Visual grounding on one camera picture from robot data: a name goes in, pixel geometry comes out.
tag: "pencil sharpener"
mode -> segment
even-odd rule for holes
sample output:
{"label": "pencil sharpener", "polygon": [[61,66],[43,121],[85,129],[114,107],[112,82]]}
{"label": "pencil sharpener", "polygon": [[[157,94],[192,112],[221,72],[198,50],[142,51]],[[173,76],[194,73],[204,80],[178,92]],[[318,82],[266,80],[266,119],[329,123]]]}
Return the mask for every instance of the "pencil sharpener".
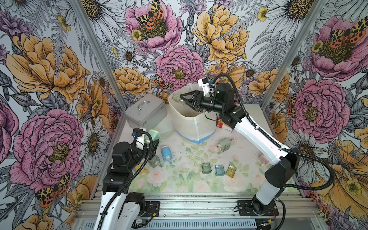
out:
{"label": "pencil sharpener", "polygon": [[236,167],[234,165],[229,165],[229,168],[226,171],[226,175],[233,178],[235,176]]}
{"label": "pencil sharpener", "polygon": [[203,174],[208,174],[211,173],[212,169],[211,169],[211,165],[209,163],[203,163],[202,164],[202,173]]}
{"label": "pencil sharpener", "polygon": [[215,175],[221,177],[225,175],[225,169],[223,165],[215,165]]}

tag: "butterfly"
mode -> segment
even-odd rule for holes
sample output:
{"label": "butterfly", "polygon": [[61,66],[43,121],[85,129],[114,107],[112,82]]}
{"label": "butterfly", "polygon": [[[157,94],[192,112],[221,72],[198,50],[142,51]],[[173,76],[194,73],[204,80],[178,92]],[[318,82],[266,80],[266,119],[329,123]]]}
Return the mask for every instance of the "butterfly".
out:
{"label": "butterfly", "polygon": [[288,99],[287,99],[287,103],[289,104],[289,108],[287,110],[287,116],[288,117],[291,117],[291,118],[296,118],[297,117],[297,114],[295,112],[295,109],[294,109],[294,104],[295,104],[295,101],[297,100],[297,94],[294,93],[293,95],[291,95]]}
{"label": "butterfly", "polygon": [[357,43],[365,35],[365,29],[368,27],[368,16],[358,21],[351,29],[343,31],[341,29],[334,29],[331,31],[330,39],[332,40],[330,46],[334,49],[339,48],[341,45],[346,46],[348,43]]}
{"label": "butterfly", "polygon": [[36,198],[41,201],[40,206],[42,208],[47,208],[52,204],[54,199],[57,200],[59,196],[65,195],[69,188],[70,174],[66,174],[54,187],[43,188],[36,192]]}
{"label": "butterfly", "polygon": [[155,78],[152,80],[152,82],[163,90],[169,90],[173,87],[172,84],[164,82],[158,74],[155,75]]}
{"label": "butterfly", "polygon": [[163,19],[165,10],[161,7],[159,0],[153,0],[151,3],[151,11],[148,14],[139,16],[137,18],[141,25],[145,25],[147,29],[153,29],[155,24],[159,23],[160,19]]}

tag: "blue tape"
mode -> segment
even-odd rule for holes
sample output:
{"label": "blue tape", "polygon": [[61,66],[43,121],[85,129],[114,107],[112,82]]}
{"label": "blue tape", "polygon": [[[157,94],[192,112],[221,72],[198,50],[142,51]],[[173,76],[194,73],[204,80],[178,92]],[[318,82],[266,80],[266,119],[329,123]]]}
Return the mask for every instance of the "blue tape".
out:
{"label": "blue tape", "polygon": [[189,139],[189,138],[186,138],[185,136],[181,135],[177,130],[175,130],[181,137],[185,138],[186,140],[190,141],[190,142],[193,142],[193,143],[196,143],[197,145],[199,145],[200,143],[204,142],[205,140],[207,140],[208,138],[210,138],[215,132],[211,133],[210,135],[206,136],[206,137],[203,137],[201,138],[199,141],[198,140],[192,140],[192,139]]}

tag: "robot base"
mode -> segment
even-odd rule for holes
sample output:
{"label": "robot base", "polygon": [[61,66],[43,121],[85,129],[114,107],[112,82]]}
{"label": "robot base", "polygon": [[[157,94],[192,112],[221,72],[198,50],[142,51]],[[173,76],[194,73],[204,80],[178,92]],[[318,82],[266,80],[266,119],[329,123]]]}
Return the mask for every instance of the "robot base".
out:
{"label": "robot base", "polygon": [[[240,216],[260,216],[255,212],[253,212],[254,207],[252,202],[253,202],[252,200],[237,201],[238,206],[241,207],[241,209],[239,210]],[[277,210],[275,201],[271,201],[271,203],[267,206],[267,208],[270,209],[267,209],[263,216],[273,216],[273,214],[275,214],[275,216],[279,215],[279,211]]]}

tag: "black mounting plate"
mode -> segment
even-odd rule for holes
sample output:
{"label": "black mounting plate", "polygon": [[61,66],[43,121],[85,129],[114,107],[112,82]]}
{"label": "black mounting plate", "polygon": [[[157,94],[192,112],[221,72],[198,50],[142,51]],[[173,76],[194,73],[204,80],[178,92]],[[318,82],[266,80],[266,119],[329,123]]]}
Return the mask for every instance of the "black mounting plate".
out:
{"label": "black mounting plate", "polygon": [[154,217],[159,216],[160,201],[146,201],[147,211],[140,217],[147,217],[148,219],[155,214]]}
{"label": "black mounting plate", "polygon": [[[237,201],[237,203],[238,203],[239,207],[242,207],[242,209],[239,210],[239,215],[240,216],[259,216],[259,215],[255,214],[252,211],[253,205],[252,205],[251,200]],[[268,207],[270,209],[267,210],[267,212],[264,214],[264,216],[273,216],[273,214],[275,214],[275,216],[279,215],[279,211],[277,210],[275,201],[271,201],[271,203],[268,205]]]}

